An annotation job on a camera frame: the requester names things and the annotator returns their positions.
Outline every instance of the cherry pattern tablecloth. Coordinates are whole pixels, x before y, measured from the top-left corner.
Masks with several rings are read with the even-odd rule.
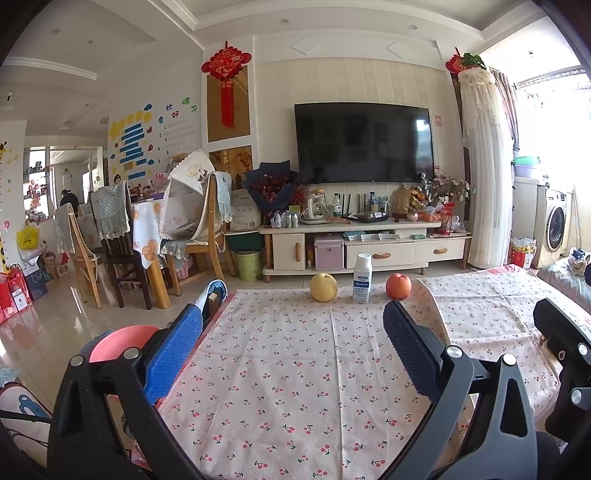
[[[415,291],[406,308],[443,337],[428,291]],[[382,328],[387,302],[384,286],[367,305],[351,288],[330,303],[239,290],[159,412],[211,478],[379,478],[430,404]]]
[[[535,304],[552,300],[581,328],[591,333],[591,317],[572,300],[536,276],[519,269],[510,274],[463,274],[420,280],[432,296],[445,328],[444,343],[470,356],[496,361],[504,353],[518,362],[537,427],[558,395],[556,358],[541,344],[534,326]]]

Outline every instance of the red tassel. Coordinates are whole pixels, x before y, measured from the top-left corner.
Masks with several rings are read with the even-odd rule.
[[[234,128],[234,85],[230,80],[222,82],[220,98],[222,103],[222,125]]]

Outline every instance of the chinese knot decoration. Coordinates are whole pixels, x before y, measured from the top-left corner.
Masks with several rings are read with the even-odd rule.
[[[222,81],[221,110],[222,124],[234,128],[234,85],[230,81],[242,70],[242,65],[251,61],[252,55],[237,48],[226,46],[201,66],[201,71],[210,73]]]

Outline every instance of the wooden chair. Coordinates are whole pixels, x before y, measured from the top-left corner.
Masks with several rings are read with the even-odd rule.
[[[216,233],[216,177],[214,175],[211,175],[209,177],[209,182],[209,193],[207,195],[205,205],[203,206],[203,210],[205,211],[207,209],[209,215],[207,219],[207,245],[192,245],[189,242],[185,250],[185,253],[193,256],[193,263],[199,268],[199,272],[183,280],[179,280],[176,274],[176,270],[174,269],[174,257],[172,255],[166,255],[168,270],[170,272],[170,277],[173,284],[171,291],[173,295],[176,295],[177,297],[181,295],[181,285],[185,285],[189,282],[197,280],[201,277],[204,277],[205,275],[211,274],[212,272],[215,273],[218,279],[225,280],[222,271],[222,266],[220,265],[219,257],[217,255],[217,246],[219,245],[220,247],[223,247],[225,245],[226,239],[221,231]],[[212,259],[212,268],[207,267],[206,254],[209,254],[210,258]],[[233,277],[235,277],[236,268],[234,266],[234,261],[232,259],[232,254],[230,253],[230,250],[226,250],[226,256],[228,258],[230,273]]]
[[[86,290],[88,293],[95,298],[96,307],[100,310],[103,306],[100,301],[99,289],[98,289],[98,272],[97,268],[102,260],[94,255],[90,249],[86,246],[78,223],[76,222],[76,216],[72,206],[68,204],[68,218],[70,219],[70,228],[72,230],[72,240],[74,240],[74,256],[72,258],[74,264],[74,273],[76,274],[76,280],[80,288],[80,296],[84,303],[87,302]]]
[[[146,270],[142,265],[142,260],[139,252],[134,250],[132,238],[134,237],[134,216],[131,212],[131,198],[129,190],[125,188],[125,210],[129,219],[129,232],[124,236],[114,239],[102,239],[100,241],[106,258],[106,267],[109,280],[115,290],[115,296],[119,307],[123,308],[123,296],[121,294],[121,283],[139,283],[144,294],[146,308],[152,309],[152,301],[150,300],[150,291],[148,290],[148,279]]]

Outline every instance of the cabinet door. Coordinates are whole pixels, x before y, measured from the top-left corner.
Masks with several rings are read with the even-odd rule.
[[[303,233],[273,235],[273,269],[305,270],[306,237]]]

